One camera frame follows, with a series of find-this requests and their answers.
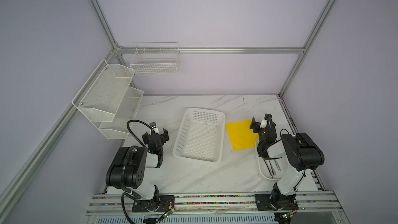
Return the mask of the silver metal knife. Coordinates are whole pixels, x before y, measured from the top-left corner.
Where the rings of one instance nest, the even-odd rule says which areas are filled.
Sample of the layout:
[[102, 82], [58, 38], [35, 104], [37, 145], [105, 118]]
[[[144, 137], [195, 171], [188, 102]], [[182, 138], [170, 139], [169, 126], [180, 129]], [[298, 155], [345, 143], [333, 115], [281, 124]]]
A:
[[268, 172], [269, 172], [269, 174], [270, 174], [271, 170], [270, 170], [270, 167], [269, 167], [268, 160], [264, 160], [264, 163], [265, 163], [265, 165], [266, 165], [266, 167], [267, 167], [267, 169], [268, 169]]

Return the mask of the white rectangular plastic tray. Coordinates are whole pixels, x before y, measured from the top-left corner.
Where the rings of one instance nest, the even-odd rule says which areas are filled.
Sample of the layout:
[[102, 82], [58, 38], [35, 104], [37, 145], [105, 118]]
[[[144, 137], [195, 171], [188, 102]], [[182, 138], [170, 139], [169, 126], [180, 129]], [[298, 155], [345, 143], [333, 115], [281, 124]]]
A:
[[[259, 157], [259, 155], [258, 155], [257, 148], [255, 148], [255, 156], [256, 156], [256, 159], [257, 159], [258, 174], [259, 174], [260, 177], [263, 177], [263, 178], [268, 179], [268, 180], [278, 181], [284, 176], [284, 173], [285, 173], [285, 171], [287, 169], [287, 164], [288, 164], [287, 157], [286, 157], [285, 153], [282, 154], [278, 158], [267, 159], [267, 160], [271, 160], [272, 166], [273, 166], [273, 168], [274, 168], [274, 170], [276, 172], [276, 175], [274, 176], [274, 178], [270, 177], [268, 169], [267, 169], [267, 167], [266, 167], [266, 165], [264, 163], [264, 159], [262, 157]], [[277, 170], [276, 165], [274, 163], [275, 159], [277, 160], [278, 164], [280, 165], [280, 168], [281, 168], [282, 171], [278, 171]]]

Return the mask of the silver metal fork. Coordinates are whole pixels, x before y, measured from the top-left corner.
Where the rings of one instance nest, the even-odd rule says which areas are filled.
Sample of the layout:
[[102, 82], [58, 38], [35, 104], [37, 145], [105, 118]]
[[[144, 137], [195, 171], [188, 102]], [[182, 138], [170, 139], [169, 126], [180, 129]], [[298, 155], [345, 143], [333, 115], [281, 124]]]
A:
[[276, 165], [277, 170], [278, 170], [278, 171], [282, 171], [281, 168], [280, 168], [280, 165], [278, 164], [278, 162], [277, 162], [276, 159], [274, 160], [274, 163], [275, 163], [275, 165]]

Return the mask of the white perforated plastic basket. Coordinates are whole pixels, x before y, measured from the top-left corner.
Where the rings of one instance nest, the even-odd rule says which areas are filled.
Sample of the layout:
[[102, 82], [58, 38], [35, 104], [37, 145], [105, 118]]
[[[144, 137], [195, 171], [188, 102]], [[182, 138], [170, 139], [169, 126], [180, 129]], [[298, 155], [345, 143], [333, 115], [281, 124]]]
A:
[[222, 160], [226, 116], [222, 112], [189, 108], [184, 112], [173, 156], [201, 163]]

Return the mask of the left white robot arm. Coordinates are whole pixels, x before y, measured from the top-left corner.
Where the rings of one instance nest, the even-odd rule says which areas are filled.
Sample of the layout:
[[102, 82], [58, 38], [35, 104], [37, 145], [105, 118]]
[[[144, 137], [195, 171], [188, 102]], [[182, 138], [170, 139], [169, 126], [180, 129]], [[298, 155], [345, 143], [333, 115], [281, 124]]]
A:
[[168, 130], [159, 131], [155, 122], [147, 124], [137, 119], [128, 120], [126, 127], [139, 145], [119, 148], [106, 173], [106, 186], [122, 190], [121, 205], [125, 213], [126, 199], [133, 201], [133, 213], [173, 210], [175, 197], [162, 196], [158, 187], [144, 178], [146, 169], [161, 167], [164, 159], [163, 145], [170, 140]]

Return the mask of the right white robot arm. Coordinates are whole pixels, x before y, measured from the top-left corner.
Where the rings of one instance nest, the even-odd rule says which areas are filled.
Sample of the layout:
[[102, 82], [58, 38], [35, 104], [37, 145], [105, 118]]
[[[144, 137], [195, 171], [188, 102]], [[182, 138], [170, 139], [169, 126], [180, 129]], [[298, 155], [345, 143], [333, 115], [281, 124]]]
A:
[[256, 155], [259, 173], [275, 183], [269, 194], [256, 194], [260, 211], [289, 211], [290, 219], [298, 209], [296, 194], [304, 179], [324, 164], [324, 154], [306, 133], [277, 132], [271, 114], [262, 121], [252, 120], [250, 127], [258, 135]]

